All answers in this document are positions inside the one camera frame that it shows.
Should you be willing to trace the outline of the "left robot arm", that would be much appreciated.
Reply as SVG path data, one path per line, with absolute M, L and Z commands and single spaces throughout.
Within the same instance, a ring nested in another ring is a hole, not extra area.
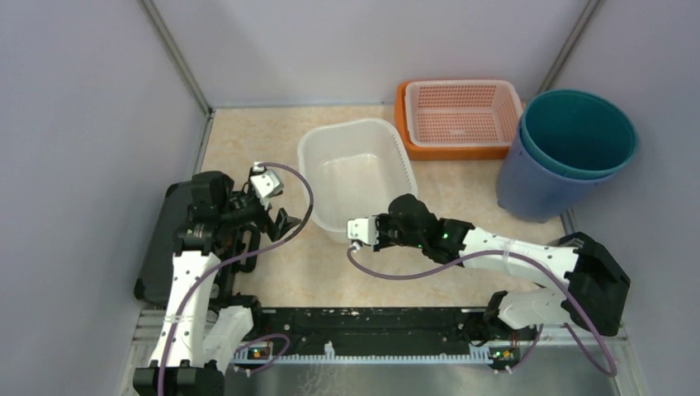
M 236 188 L 223 172 L 209 171 L 172 184 L 134 286 L 135 298 L 160 307 L 156 346 L 132 384 L 139 395 L 221 395 L 238 344 L 260 338 L 265 328 L 253 305 L 231 295 L 234 277 L 250 272 L 263 252 L 305 226 L 271 200 L 284 186 L 271 164 L 253 166 Z

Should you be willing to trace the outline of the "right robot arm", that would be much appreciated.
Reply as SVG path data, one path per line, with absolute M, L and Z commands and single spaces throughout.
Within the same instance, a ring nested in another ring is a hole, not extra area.
M 541 245 L 506 238 L 459 219 L 438 218 L 415 196 L 395 198 L 372 218 L 372 248 L 417 248 L 433 262 L 500 271 L 538 285 L 500 291 L 484 317 L 486 333 L 505 340 L 532 324 L 573 323 L 602 336 L 617 335 L 631 280 L 613 255 L 576 232 Z

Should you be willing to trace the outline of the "translucent white plastic tub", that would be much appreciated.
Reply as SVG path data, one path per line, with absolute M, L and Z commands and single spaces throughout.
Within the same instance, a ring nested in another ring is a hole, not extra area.
M 365 118 L 306 132 L 297 145 L 300 173 L 314 193 L 311 219 L 335 243 L 347 243 L 347 221 L 385 213 L 404 194 L 419 194 L 398 130 Z

